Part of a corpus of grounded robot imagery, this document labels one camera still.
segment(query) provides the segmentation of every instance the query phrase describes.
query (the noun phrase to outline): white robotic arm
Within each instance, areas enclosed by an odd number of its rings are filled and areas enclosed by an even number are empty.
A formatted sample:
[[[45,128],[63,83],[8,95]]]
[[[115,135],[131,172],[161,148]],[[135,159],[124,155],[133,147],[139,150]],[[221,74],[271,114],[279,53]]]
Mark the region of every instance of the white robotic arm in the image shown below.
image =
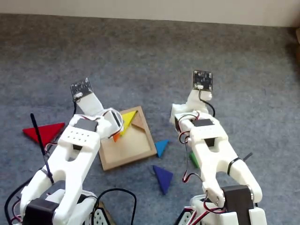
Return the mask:
[[[46,166],[37,171],[22,191],[20,213],[24,225],[82,225],[85,221],[89,224],[96,196],[83,191],[83,181],[98,153],[100,140],[123,129],[121,115],[114,109],[103,109],[88,78],[73,84],[71,90],[85,115],[73,116],[48,159],[54,183],[65,180],[65,190],[40,198],[52,182]]]
[[[205,101],[210,99],[211,91],[200,87],[191,91],[186,104],[173,104],[171,110],[170,122],[175,124],[180,137],[187,135],[186,141],[199,164],[202,189],[206,193],[194,197],[191,205],[197,215],[206,213],[203,200],[207,197],[211,201],[207,206],[226,210],[203,217],[202,225],[266,225],[264,211],[253,205],[262,200],[262,190],[246,163],[238,158],[219,121],[208,114]],[[216,179],[217,172],[227,173],[240,185],[221,188]],[[200,224],[200,221],[192,223],[190,220],[187,224]]]

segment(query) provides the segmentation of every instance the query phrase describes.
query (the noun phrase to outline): blue triangle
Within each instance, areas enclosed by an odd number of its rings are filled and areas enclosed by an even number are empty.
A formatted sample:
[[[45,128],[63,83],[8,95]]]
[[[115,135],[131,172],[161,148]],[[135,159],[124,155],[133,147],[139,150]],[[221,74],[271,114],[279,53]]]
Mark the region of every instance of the blue triangle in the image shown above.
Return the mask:
[[[169,140],[163,140],[163,141],[159,141],[159,142],[155,143],[157,155],[158,155],[159,158],[163,154],[168,142],[169,142]]]
[[[173,173],[171,173],[170,171],[167,171],[163,168],[160,168],[156,165],[153,165],[153,170],[156,174],[157,180],[159,182],[160,188],[163,192],[163,194],[167,194],[172,177],[173,177]]]

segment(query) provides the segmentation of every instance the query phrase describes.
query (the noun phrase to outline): wooden tangram board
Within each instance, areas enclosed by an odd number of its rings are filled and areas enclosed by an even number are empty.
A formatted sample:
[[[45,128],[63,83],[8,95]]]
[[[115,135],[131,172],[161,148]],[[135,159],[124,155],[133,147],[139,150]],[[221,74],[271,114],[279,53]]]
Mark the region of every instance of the wooden tangram board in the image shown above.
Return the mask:
[[[116,225],[116,223],[114,222],[112,216],[109,214],[109,212],[108,212],[107,209],[105,208],[103,202],[99,202],[98,207],[104,209],[104,211],[105,211],[105,213],[106,213],[106,216],[107,216],[107,218],[108,218],[109,223],[110,223],[111,225]]]
[[[157,153],[142,108],[138,106],[120,113],[125,114],[132,111],[137,112],[125,134],[117,142],[114,142],[112,138],[101,141],[99,155],[103,170],[109,170]]]

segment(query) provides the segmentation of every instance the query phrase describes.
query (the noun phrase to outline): gray carpet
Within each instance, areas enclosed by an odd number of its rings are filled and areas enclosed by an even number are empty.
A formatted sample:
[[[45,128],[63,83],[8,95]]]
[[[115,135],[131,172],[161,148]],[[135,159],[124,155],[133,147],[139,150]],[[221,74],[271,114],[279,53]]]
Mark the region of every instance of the gray carpet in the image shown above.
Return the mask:
[[[141,105],[154,141],[169,139],[161,159],[150,157],[103,172],[97,157],[83,188],[97,195],[127,188],[137,195],[136,225],[171,225],[189,199],[202,193],[181,182],[184,146],[168,123],[171,103],[184,103],[191,71],[214,73],[211,103],[240,157],[262,187],[259,204],[270,225],[300,222],[300,70],[296,39],[286,28],[192,22],[0,15],[0,199],[43,165],[39,148],[22,129],[67,122],[69,85],[88,76],[105,107]],[[163,196],[155,164],[174,173]],[[225,174],[221,186],[234,183]],[[103,198],[117,224],[129,224],[133,201]],[[5,223],[4,212],[0,213]]]

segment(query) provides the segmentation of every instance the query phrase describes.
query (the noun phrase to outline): red triangle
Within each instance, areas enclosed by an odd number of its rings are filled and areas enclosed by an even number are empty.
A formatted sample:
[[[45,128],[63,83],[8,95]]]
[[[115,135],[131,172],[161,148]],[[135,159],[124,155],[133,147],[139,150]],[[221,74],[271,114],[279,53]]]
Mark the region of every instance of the red triangle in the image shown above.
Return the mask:
[[[45,126],[38,127],[38,130],[41,134],[43,146],[46,146],[49,142],[51,142],[61,131],[61,129],[65,126],[65,123],[56,123]],[[38,143],[38,136],[36,131],[33,128],[23,129],[24,134],[28,137],[32,138],[35,142]]]

